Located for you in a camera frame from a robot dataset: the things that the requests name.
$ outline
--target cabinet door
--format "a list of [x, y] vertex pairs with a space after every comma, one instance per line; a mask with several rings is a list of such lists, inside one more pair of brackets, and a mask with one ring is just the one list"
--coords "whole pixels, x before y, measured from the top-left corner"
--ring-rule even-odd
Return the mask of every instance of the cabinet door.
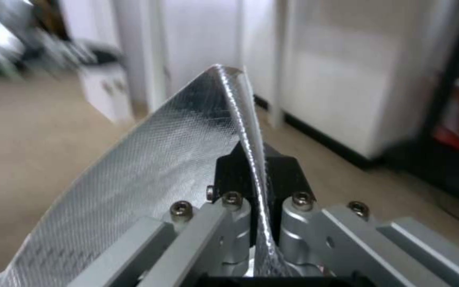
[[111, 122], [133, 121], [124, 70], [114, 67], [84, 68], [80, 80], [86, 100]]

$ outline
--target beige carpet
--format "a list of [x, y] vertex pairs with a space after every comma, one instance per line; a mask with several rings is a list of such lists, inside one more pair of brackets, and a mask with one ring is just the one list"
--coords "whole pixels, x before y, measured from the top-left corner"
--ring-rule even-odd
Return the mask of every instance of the beige carpet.
[[[456, 200], [407, 175], [361, 171], [265, 117], [259, 110], [265, 140], [300, 161], [322, 206], [361, 200], [381, 220], [414, 216], [459, 245], [459, 221], [435, 201], [459, 210]], [[75, 76], [0, 80], [0, 272], [53, 200], [128, 129], [85, 102]]]

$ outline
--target crinkled foil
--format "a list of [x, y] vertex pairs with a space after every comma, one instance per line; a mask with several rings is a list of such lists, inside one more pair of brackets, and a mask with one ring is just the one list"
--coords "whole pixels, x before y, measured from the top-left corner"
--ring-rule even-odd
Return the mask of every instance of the crinkled foil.
[[2, 285], [67, 285], [140, 217], [160, 218], [177, 200], [201, 206], [217, 158], [239, 140], [260, 207], [255, 274], [286, 274], [270, 232], [263, 142], [251, 96], [237, 69], [215, 65], [198, 76], [56, 200]]

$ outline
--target black shelf frame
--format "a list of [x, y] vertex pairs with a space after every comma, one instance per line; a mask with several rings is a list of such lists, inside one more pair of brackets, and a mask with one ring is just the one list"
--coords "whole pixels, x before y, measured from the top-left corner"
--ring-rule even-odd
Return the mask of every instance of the black shelf frame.
[[459, 77], [459, 36], [419, 133], [384, 153], [386, 164], [406, 171], [459, 198], [459, 150], [434, 140], [432, 135], [441, 120]]

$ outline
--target bolt head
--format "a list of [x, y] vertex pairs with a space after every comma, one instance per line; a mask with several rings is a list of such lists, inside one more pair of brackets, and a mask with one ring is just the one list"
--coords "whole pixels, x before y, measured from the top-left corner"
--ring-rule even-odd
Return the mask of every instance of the bolt head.
[[209, 185], [206, 187], [206, 200], [213, 202], [214, 201], [214, 189], [213, 185]]
[[369, 219], [369, 207], [360, 201], [350, 201], [346, 207], [348, 207], [353, 213], [357, 214], [360, 218], [368, 221]]
[[192, 205], [190, 202], [180, 200], [171, 205], [169, 208], [169, 214], [173, 222], [186, 222], [189, 221], [192, 216]]
[[313, 209], [313, 196], [306, 191], [297, 191], [292, 194], [293, 207], [300, 211], [310, 211]]
[[231, 211], [237, 211], [242, 207], [242, 195], [236, 191], [228, 191], [222, 195], [222, 205]]

